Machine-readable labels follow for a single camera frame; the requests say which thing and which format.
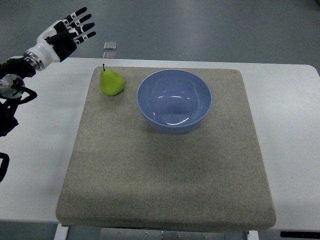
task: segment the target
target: blue bowl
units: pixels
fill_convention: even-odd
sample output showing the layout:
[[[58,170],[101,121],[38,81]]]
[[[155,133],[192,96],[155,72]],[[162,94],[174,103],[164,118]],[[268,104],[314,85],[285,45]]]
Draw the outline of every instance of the blue bowl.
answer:
[[[184,134],[201,123],[213,99],[200,77],[185,70],[166,69],[142,81],[136,101],[152,127],[166,134]]]

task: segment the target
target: white table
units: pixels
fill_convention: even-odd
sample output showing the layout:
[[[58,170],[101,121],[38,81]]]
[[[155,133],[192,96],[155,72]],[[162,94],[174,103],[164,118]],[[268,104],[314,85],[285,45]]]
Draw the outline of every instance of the white table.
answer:
[[[94,69],[223,68],[241,72],[276,213],[275,230],[320,231],[320,77],[308,65],[68,58],[25,79],[38,98],[0,138],[9,154],[0,220],[58,223],[56,205]]]

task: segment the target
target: bowl rim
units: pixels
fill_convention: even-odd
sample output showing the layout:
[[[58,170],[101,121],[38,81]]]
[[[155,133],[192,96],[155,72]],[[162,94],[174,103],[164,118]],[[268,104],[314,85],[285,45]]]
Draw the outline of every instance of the bowl rim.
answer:
[[[200,80],[205,84],[205,86],[207,87],[207,89],[209,90],[209,93],[210,93],[210,105],[209,105],[207,111],[205,112],[205,114],[204,114],[202,117],[200,117],[198,120],[193,121],[193,122],[191,122],[191,123],[188,123],[188,124],[186,124],[186,125],[166,125],[166,124],[162,124],[162,123],[159,123],[159,122],[151,119],[150,117],[148,117],[148,116],[142,111],[142,109],[141,109],[141,107],[140,107],[140,105],[139,105],[139,102],[138,102],[138,94],[139,94],[139,89],[140,89],[141,85],[143,84],[143,82],[144,82],[147,78],[151,77],[152,75],[158,74],[158,73],[160,73],[160,72],[164,72],[164,71],[186,72],[186,73],[189,73],[189,74],[191,74],[191,75],[194,75],[195,77],[197,77],[198,79],[200,79]],[[198,75],[196,75],[196,74],[194,74],[194,73],[192,73],[192,72],[190,72],[190,71],[183,70],[183,69],[178,69],[178,68],[163,69],[163,70],[159,70],[159,71],[153,72],[153,73],[151,73],[150,75],[148,75],[148,76],[139,84],[139,87],[138,87],[138,89],[137,89],[137,91],[136,91],[136,96],[135,96],[135,98],[136,98],[136,104],[138,105],[138,108],[139,108],[140,112],[143,114],[143,116],[144,116],[145,118],[147,118],[149,121],[155,123],[156,125],[163,126],[163,127],[165,127],[165,128],[169,128],[169,129],[170,129],[170,128],[171,128],[171,129],[187,128],[187,127],[192,126],[192,125],[194,125],[194,124],[196,124],[196,123],[198,123],[198,122],[201,122],[201,121],[208,115],[208,113],[209,113],[209,111],[211,110],[211,107],[212,107],[212,105],[213,105],[213,95],[212,95],[211,89],[210,89],[210,87],[208,86],[208,84],[207,84],[201,77],[199,77]]]

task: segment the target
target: white robotic hand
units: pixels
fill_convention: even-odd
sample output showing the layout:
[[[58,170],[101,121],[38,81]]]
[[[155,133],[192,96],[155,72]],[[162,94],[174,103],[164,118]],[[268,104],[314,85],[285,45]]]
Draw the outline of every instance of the white robotic hand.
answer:
[[[59,63],[69,57],[77,45],[96,35],[95,31],[86,33],[95,25],[93,22],[82,25],[91,18],[91,14],[78,19],[86,10],[83,7],[53,23],[37,38],[36,45],[24,53],[24,59],[36,71],[42,71],[51,63]]]

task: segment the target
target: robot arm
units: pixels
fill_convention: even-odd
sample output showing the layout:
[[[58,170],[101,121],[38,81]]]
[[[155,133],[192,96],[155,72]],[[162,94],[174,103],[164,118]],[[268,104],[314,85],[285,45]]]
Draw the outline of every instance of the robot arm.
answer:
[[[51,63],[59,63],[69,57],[77,45],[83,43],[96,32],[86,34],[95,24],[83,22],[91,18],[88,14],[81,19],[77,18],[87,10],[86,7],[58,20],[48,27],[36,40],[36,45],[24,53],[24,59],[33,65],[37,71],[42,71]]]
[[[59,63],[69,57],[77,46],[96,35],[95,31],[87,33],[95,24],[85,21],[91,14],[80,18],[87,11],[86,7],[58,20],[48,27],[36,40],[36,45],[29,48],[20,58],[10,58],[0,64],[0,137],[6,136],[18,121],[14,117],[17,107],[37,97],[37,93],[25,87],[26,77],[33,77],[36,71],[42,71],[51,63]],[[0,152],[0,182],[9,165],[9,156]]]

